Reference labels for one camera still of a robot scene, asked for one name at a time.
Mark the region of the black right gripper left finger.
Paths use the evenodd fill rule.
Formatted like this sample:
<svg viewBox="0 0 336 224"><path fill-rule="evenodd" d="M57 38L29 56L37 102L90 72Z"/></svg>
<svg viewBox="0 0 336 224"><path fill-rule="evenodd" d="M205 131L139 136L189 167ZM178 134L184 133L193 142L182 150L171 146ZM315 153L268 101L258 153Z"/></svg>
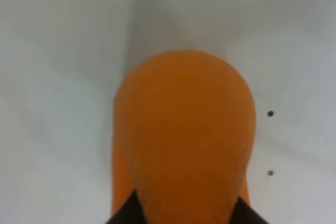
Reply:
<svg viewBox="0 0 336 224"><path fill-rule="evenodd" d="M106 224L146 224L146 219L135 190Z"/></svg>

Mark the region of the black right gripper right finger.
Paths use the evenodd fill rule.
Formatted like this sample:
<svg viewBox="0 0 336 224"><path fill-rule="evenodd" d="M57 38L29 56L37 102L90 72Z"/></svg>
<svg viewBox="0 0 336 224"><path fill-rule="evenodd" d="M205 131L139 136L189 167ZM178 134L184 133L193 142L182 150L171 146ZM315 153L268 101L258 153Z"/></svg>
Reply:
<svg viewBox="0 0 336 224"><path fill-rule="evenodd" d="M239 197L229 224L268 224L268 222Z"/></svg>

